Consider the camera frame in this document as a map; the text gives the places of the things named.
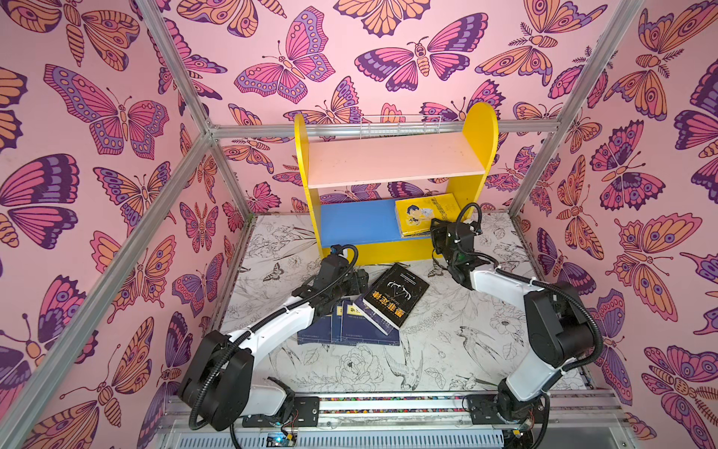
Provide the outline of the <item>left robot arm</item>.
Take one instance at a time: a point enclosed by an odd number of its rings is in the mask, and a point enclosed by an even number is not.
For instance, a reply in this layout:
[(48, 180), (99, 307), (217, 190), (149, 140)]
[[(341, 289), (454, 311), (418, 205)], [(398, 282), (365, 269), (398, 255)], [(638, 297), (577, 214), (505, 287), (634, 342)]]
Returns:
[(262, 380), (255, 366), (300, 331), (328, 316), (342, 299), (368, 291), (368, 275), (355, 267), (359, 250), (334, 245), (317, 275), (295, 288), (278, 310), (255, 324), (224, 334), (208, 333), (184, 374), (177, 396), (190, 407), (188, 427), (217, 431), (244, 417), (259, 416), (273, 425), (291, 420), (295, 391), (276, 377)]

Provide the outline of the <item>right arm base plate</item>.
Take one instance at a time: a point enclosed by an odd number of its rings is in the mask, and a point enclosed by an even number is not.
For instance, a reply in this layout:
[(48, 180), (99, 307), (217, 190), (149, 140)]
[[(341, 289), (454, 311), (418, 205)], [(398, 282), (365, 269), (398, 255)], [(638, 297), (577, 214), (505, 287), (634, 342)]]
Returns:
[(544, 396), (520, 401), (509, 392), (468, 395), (463, 406), (474, 425), (531, 426), (543, 424), (550, 413), (550, 404)]

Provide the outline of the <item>black Murphy's law book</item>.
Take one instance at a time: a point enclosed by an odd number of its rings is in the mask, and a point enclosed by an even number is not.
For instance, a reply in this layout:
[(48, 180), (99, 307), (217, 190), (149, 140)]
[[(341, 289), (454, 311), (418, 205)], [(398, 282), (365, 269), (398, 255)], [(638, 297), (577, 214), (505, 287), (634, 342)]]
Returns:
[(366, 306), (395, 329), (401, 329), (429, 288), (428, 282), (394, 263), (364, 295)]

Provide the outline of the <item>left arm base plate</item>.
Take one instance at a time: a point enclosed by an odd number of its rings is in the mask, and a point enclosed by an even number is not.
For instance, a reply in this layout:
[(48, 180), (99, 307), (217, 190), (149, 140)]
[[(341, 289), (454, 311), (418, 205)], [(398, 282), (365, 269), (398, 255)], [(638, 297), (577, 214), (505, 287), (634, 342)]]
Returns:
[(276, 415), (250, 415), (241, 420), (243, 428), (317, 428), (319, 397), (295, 397), (286, 400)]

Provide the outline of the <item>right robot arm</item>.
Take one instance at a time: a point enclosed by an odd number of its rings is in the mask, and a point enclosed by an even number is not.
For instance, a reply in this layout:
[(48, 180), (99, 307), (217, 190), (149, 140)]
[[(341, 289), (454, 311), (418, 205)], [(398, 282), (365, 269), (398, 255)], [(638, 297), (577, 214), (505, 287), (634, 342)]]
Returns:
[(433, 253), (442, 256), (452, 278), (468, 290), (486, 293), (525, 314), (530, 350), (518, 368), (500, 381), (491, 408), (507, 424), (529, 417), (555, 383), (571, 370), (593, 363), (604, 343), (596, 319), (570, 282), (547, 284), (502, 269), (495, 258), (474, 249), (481, 223), (434, 219)]

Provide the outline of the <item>yellow cartoon boy book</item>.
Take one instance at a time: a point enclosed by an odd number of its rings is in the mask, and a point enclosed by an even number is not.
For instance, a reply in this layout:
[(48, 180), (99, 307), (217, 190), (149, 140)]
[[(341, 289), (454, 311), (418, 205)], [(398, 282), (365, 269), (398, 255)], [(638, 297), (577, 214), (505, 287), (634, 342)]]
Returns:
[(452, 194), (405, 198), (395, 203), (398, 229), (402, 238), (424, 235), (434, 219), (455, 221), (461, 211)]

